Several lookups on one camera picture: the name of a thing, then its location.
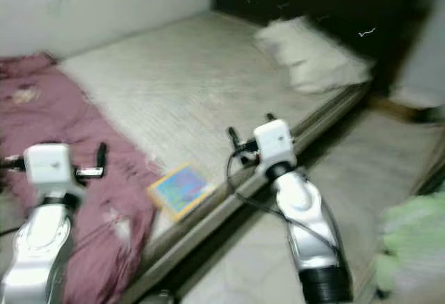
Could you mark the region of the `colourful picture book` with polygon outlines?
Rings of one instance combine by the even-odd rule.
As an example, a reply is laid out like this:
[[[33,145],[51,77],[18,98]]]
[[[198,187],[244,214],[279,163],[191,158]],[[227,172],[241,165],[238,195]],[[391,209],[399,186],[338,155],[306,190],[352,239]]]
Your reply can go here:
[[[184,163],[147,187],[147,196],[174,223],[183,221],[209,199],[216,185],[196,168]]]

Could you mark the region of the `white pillow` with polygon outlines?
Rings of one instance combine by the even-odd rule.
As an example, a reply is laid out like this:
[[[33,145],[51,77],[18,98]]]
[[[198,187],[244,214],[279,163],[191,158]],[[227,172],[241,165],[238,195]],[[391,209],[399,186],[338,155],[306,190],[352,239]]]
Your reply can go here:
[[[315,27],[308,17],[277,19],[254,33],[257,49],[289,73],[301,93],[325,93],[372,81],[374,63]]]

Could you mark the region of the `white quilted mattress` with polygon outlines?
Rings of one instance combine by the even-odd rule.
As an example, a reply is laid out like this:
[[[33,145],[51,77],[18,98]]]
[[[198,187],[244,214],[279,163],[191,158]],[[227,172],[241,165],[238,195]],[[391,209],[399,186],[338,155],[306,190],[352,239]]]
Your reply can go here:
[[[162,221],[143,251],[153,265],[187,254],[238,204],[225,187],[233,145],[253,138],[268,114],[286,120],[303,152],[353,108],[365,83],[318,94],[291,87],[286,68],[259,49],[254,24],[204,13],[66,58],[60,69],[114,128],[165,168],[188,165],[212,189],[178,224]]]

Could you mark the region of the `pink printed blanket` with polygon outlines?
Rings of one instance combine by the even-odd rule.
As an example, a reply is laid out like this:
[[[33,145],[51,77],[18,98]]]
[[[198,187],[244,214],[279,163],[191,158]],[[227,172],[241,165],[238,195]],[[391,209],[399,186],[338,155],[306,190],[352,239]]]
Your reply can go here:
[[[0,153],[61,142],[76,166],[95,164],[108,146],[106,174],[87,184],[75,218],[63,304],[120,304],[142,261],[156,206],[147,187],[164,171],[118,132],[73,79],[45,53],[0,61]]]

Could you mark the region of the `grey bed base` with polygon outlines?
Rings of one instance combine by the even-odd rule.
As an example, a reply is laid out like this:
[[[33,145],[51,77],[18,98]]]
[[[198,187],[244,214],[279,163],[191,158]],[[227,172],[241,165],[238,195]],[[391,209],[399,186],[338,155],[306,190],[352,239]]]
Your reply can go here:
[[[350,86],[296,124],[291,133],[300,163],[311,164],[368,97],[368,85]],[[219,184],[209,199],[146,247],[140,273],[121,295],[120,304],[138,304],[148,294],[181,288],[241,227],[250,210],[225,184]]]

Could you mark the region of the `tan floor mat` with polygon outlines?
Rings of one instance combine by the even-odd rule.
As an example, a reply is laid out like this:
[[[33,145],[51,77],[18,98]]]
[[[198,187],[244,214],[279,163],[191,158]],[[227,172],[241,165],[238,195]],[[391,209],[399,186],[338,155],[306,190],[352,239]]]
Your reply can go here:
[[[370,107],[401,122],[410,124],[445,124],[445,106],[414,108],[404,106],[386,97],[372,97]]]

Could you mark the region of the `light green bundle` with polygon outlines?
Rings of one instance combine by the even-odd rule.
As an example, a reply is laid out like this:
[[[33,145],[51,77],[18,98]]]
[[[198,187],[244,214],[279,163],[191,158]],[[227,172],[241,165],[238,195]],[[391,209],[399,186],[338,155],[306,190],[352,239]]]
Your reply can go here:
[[[387,304],[445,304],[445,193],[382,212],[375,290]]]

